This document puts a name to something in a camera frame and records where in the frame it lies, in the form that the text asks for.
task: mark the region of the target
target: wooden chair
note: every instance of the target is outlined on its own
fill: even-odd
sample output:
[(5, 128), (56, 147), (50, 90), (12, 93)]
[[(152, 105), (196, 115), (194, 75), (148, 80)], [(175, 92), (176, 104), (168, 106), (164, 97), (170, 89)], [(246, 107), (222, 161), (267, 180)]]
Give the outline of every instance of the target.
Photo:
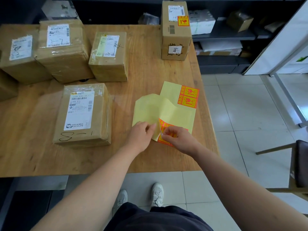
[(297, 140), (296, 143), (274, 147), (256, 152), (257, 155), (292, 148), (288, 188), (267, 188), (270, 192), (292, 193), (308, 201), (308, 143)]

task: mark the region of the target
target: shoe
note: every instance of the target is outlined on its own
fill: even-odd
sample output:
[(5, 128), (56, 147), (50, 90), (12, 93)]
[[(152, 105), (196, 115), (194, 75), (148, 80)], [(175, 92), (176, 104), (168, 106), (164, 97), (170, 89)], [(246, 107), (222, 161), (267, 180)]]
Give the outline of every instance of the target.
[(123, 203), (126, 203), (128, 201), (127, 191), (126, 190), (120, 190), (118, 193), (118, 197), (115, 200), (115, 211), (117, 211)]
[(163, 206), (164, 189), (163, 186), (156, 182), (152, 187), (152, 207)]

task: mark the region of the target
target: barcode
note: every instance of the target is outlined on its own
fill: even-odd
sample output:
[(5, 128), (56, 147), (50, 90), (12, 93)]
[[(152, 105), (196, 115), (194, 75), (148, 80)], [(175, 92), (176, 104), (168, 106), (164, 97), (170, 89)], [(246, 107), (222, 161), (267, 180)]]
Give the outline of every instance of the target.
[(170, 25), (170, 34), (175, 34), (174, 25)]
[(93, 106), (93, 100), (89, 100), (88, 111), (91, 111), (92, 106)]
[(72, 100), (84, 100), (87, 97), (73, 97)]

